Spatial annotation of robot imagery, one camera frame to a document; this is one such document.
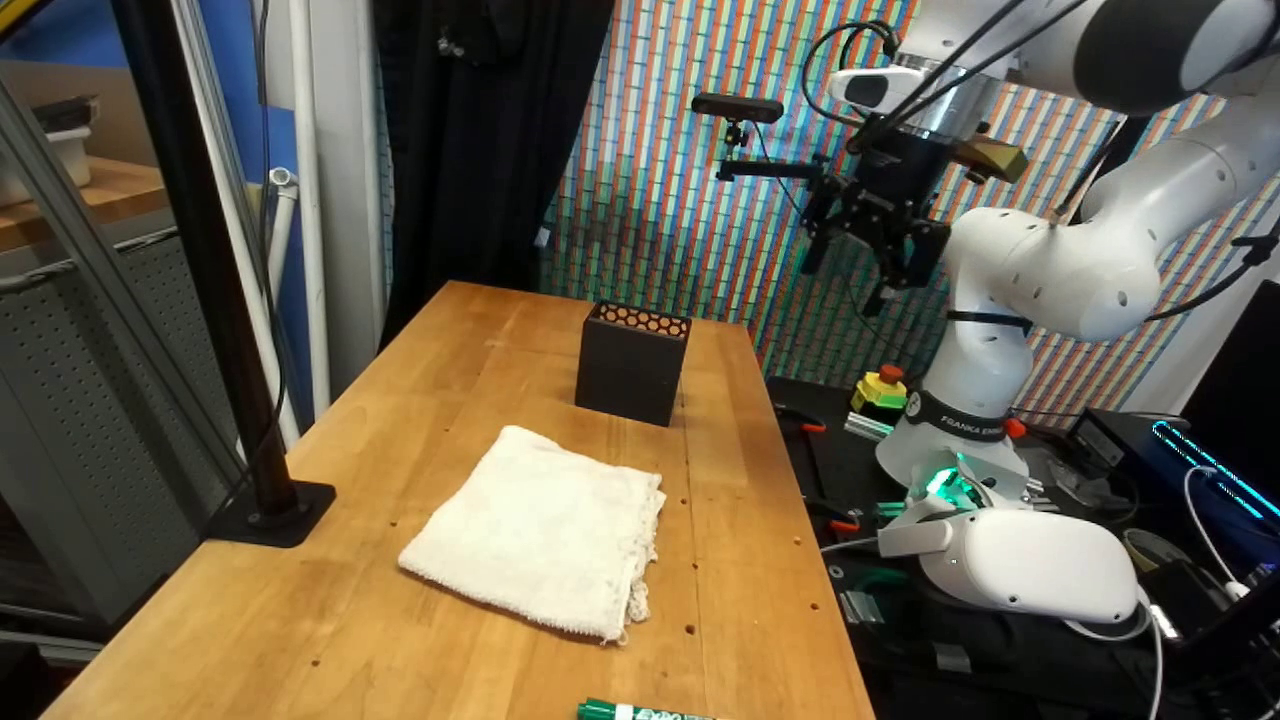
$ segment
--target cable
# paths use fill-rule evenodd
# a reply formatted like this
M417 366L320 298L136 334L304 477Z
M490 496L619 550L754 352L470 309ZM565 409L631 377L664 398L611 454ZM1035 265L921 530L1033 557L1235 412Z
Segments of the cable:
M1146 720L1160 720L1160 704L1162 704L1162 640L1160 640L1160 626L1157 626L1152 600L1142 597L1139 605L1146 609L1152 655L1157 655Z
M866 21L866 31L881 37L882 57L890 60L890 57L897 57L890 24ZM849 51L851 51L851 43L857 43L861 37L863 37L863 31L845 37L845 43L839 43L839 70L849 70Z
M1191 298L1191 301L1183 301L1183 305L1171 305L1171 309L1162 309L1162 311L1152 311L1146 323L1183 315L1183 311L1216 301L1216 298L1227 293L1245 271L1247 271L1247 265L1231 268L1225 279L1208 286L1200 298Z
M881 120L866 126L863 138L857 138L857 148L876 144L882 132L890 132L897 126L903 126L909 111L916 111L910 103L975 43L983 40L995 24L1005 24L1005 16L1010 16L1021 7L1021 0L998 3L972 37L964 37L958 47L953 47L935 70L927 70L927 77Z
M1200 298L1191 298L1191 301L1183 301L1183 305L1171 305L1171 309L1162 309L1162 311L1152 311L1146 323L1167 319L1167 315L1183 315L1183 311L1216 301L1220 293L1227 293L1247 268L1266 265L1271 253L1277 253L1277 246L1280 246L1280 219L1271 223L1266 237L1235 237L1231 246L1235 246L1235 248L1247 248L1247 253L1238 255L1238 268L1231 268L1225 279L1208 286L1208 293L1200 293Z
M1195 509L1195 501L1191 501L1191 482L1195 482L1195 472L1216 472L1216 467L1191 463L1191 467L1183 472L1183 504L1186 504L1186 515L1191 515L1204 550L1211 552L1216 569L1220 569L1231 584L1238 584L1235 573L1231 573L1231 566L1216 552L1216 546L1211 546L1211 538L1208 538L1208 530L1204 530L1204 520L1200 520L1200 509Z
M1067 21L1076 7L1085 7L1085 0L1061 7L1054 16L1047 16L1040 27L1022 31L1021 40L1005 43L998 51L992 51L987 60L972 63L964 77L954 77L953 86L935 89L930 98L916 99L897 126L903 126L909 118L916 118L921 107L935 103L940 98L949 98L953 89L966 86L966 77L979 77L983 70L998 63L1005 57L1021 51L1022 43L1033 43L1035 37L1043 37L1051 24Z
M1122 126L1127 120L1113 120L1106 139L1085 161L1080 175L1073 181L1067 195L1047 214L1047 219L1065 219L1067 207L1080 202L1080 193L1093 188L1093 181L1105 167L1105 161L1113 158Z
M760 158L772 161L769 138L760 126L751 126L751 138L760 139ZM804 214L783 181L772 181L772 183L786 195L792 214Z
M851 538L851 542L839 542L839 546L822 546L822 557L851 552L851 550L876 550L876 538Z
M857 111L857 120L851 120L851 118L839 118L839 111L827 111L822 103L811 99L811 89L806 89L814 51L818 51L833 37L839 37L839 31L851 31L851 37L876 31L882 47L897 47L897 43L890 43L890 27L888 27L882 21L849 21L849 24L835 24L835 27L827 27L818 40L806 43L806 51L804 51L804 60L799 60L799 98L804 98L804 103L806 103L814 118L822 118L822 120L833 120L833 126L863 128L863 111Z
M1076 626L1076 620L1065 620L1076 635L1088 635L1094 645L1127 645L1134 635L1142 635L1152 628L1152 611L1142 611L1142 626L1122 632L1122 635L1105 635L1105 632L1093 632L1088 626Z

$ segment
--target black cable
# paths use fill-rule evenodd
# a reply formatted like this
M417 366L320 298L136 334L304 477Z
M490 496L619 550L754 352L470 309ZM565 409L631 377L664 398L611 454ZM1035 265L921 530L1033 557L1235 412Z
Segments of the black cable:
M1076 195L1093 183L1093 175L1094 175L1094 172L1105 167L1105 161L1113 158L1122 126L1127 126L1127 120L1117 120L1117 126L1106 128L1106 139L1085 161L1085 167L1076 172L1067 195L1051 207L1051 218L1067 218L1067 207L1076 206Z
M760 139L760 158L772 161L765 128L751 126L751 132ZM786 195L792 214L804 214L783 181L772 181L772 183Z
M839 111L827 111L822 103L811 99L811 89L806 89L814 51L818 51L833 37L839 37L839 31L851 31L851 37L876 31L882 47L897 47L897 43L890 43L890 27L888 27L882 21L849 21L849 24L827 27L818 40L811 40L806 51L804 51L804 60L799 60L799 98L804 98L804 103L806 103L814 118L833 120L833 126L851 126L851 128L861 128L861 126L863 126L863 111L857 111L857 120L851 120L851 118L839 118Z
M1022 31L1021 40L1005 43L1005 47L992 51L987 60L972 63L964 77L954 77L954 81L949 81L945 89L935 89L935 94L927 94L925 99L916 99L916 103L900 118L900 126L903 126L909 118L916 118L921 107L935 103L940 98L949 98L953 89L966 86L966 77L979 77L983 70L992 70L992 63L998 63L1005 57L1021 51L1022 43L1033 43L1035 37L1043 37L1051 24L1067 21L1076 7L1085 7L1085 0L1061 7L1061 12L1047 16L1040 27Z
M1162 311L1152 311L1146 323L1183 315L1183 311L1216 301L1216 298L1227 293L1245 271L1247 271L1247 265L1231 268L1225 279L1208 286L1208 293L1200 293L1200 298L1191 298L1191 301L1183 301L1183 305L1171 305L1171 309L1162 309Z
M975 43L983 40L995 24L1005 24L1005 16L1010 16L1021 7L1021 0L998 3L972 37L964 37L958 47L953 47L935 70L927 70L927 77L881 120L866 126L857 144L866 148L876 144L882 132L890 132L897 126L903 126L909 107Z
M1152 311L1146 323L1160 323L1160 319L1171 319L1171 315L1183 315L1208 301L1216 301L1220 293L1227 293L1245 271L1253 271L1254 265L1271 261L1277 246L1280 246L1280 219L1271 223L1266 237L1238 237L1231 241L1235 248L1247 248L1238 255L1238 268L1231 268L1225 279L1208 286L1200 298L1183 301L1183 305L1171 305L1162 311Z
M890 27L882 21L866 21L866 31L881 37L881 47L882 47L882 60L897 57L897 40L890 40ZM851 43L861 40L863 31L849 31L845 43L839 43L839 70L849 70L849 51Z

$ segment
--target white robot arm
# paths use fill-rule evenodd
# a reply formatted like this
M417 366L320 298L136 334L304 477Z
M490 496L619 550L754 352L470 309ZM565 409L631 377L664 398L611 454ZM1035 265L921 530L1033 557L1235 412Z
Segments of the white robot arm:
M1280 172L1277 21L1277 0L1183 0L1177 7L1167 0L927 0L890 70L851 70L827 81L833 99L903 120L910 132L954 138L975 128L975 111L954 107L987 98L992 77L1117 111L1157 111L1191 94L1227 99L1216 120L1106 172L1085 195L1080 223L1016 207L975 207L953 223L945 255L953 323L909 417L876 447L882 472L910 492L954 456L992 482L998 509L910 515L881 538L890 557L921 557L945 592L1007 611L1007 597L1076 578L1093 620L1133 609L1122 592L1133 569L1106 531L1016 509L1035 482L1005 440L1005 419L1033 377L1033 327L1076 342L1127 335L1162 293L1160 261L1200 219ZM1028 557L1047 557L1054 569L1040 581L998 578L992 557L998 569L1021 569ZM1085 618L1067 584L1033 597L1040 597L1035 609L1010 611Z

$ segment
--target white cloth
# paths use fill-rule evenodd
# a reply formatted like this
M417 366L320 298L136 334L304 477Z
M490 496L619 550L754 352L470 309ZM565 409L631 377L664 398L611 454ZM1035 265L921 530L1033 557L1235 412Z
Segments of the white cloth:
M647 618L661 477L565 454L509 426L398 569L523 620L619 640Z

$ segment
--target metal pole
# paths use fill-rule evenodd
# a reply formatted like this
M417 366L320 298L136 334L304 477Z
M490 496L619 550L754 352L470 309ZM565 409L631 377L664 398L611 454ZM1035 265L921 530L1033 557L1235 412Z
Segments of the metal pole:
M309 355L312 412L326 412L326 293L324 293L324 219L320 219L320 138L315 138L315 70L312 70L312 0L289 3L292 43L292 111L295 111L295 175L304 218L304 276L309 276Z
M185 70L166 0L113 0L128 70L152 128L171 218L189 248L202 323L237 409L252 488L213 520L213 538L255 546L299 546L331 504L326 486L295 486L284 467L284 440L255 355L255 342L226 248L226 218L215 202L213 158L198 139L198 111Z
M207 144L215 195L226 218L226 241L232 241L232 255L237 255L237 271L241 271L241 289L242 289L249 327L252 327L255 352L264 355L267 388L271 388L271 398L280 398L284 443L295 443L299 433L295 433L292 401L289 401L284 373L280 373L284 366L274 352L271 311L264 305L267 289L264 289L264 271L255 271L252 253L249 253L252 214L242 202L241 148L226 128L219 81L213 71L202 16L198 16L196 0L171 0L171 16L176 16L176 37L179 37L179 47L189 60L192 99L196 99L198 132Z
M267 181L271 181L267 188L274 195L271 246L267 246L267 293L271 293L271 305L280 309L289 237L292 237L292 214L295 214L295 175L289 167L271 167Z

